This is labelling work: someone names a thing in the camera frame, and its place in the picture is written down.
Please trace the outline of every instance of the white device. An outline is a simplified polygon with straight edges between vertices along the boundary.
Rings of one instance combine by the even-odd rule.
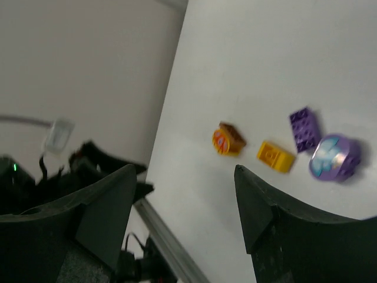
[[[70,138],[74,123],[64,118],[58,118],[53,123],[44,143],[46,152],[60,154]]]

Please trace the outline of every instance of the light blue pattern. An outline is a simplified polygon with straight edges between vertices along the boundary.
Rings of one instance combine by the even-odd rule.
[[[310,165],[315,176],[319,177],[322,171],[331,170],[333,159],[340,152],[340,148],[335,146],[338,141],[339,138],[331,137],[320,143]]]

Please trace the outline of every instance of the purple round lego piece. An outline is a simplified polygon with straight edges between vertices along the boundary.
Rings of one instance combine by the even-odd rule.
[[[309,169],[319,180],[341,182],[354,174],[360,161],[361,148],[356,140],[341,134],[329,134],[319,142]]]

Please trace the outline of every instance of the toy block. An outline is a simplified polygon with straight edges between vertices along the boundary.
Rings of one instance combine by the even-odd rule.
[[[246,141],[235,126],[221,122],[214,131],[212,143],[219,154],[237,156],[245,147]]]
[[[280,173],[287,173],[295,161],[295,156],[277,145],[264,141],[257,158]]]
[[[309,162],[313,177],[322,181],[342,182],[351,177],[361,162],[358,141],[340,134],[325,136]]]
[[[297,152],[314,149],[320,142],[321,135],[314,113],[305,107],[289,116],[295,137]]]

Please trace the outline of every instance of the purple lego brick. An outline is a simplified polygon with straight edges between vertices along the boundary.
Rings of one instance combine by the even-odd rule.
[[[314,113],[305,107],[289,116],[297,152],[314,149],[320,142],[320,131]]]
[[[341,182],[354,174],[360,162],[361,147],[356,140],[330,134],[320,141],[309,162],[309,169],[319,180]]]

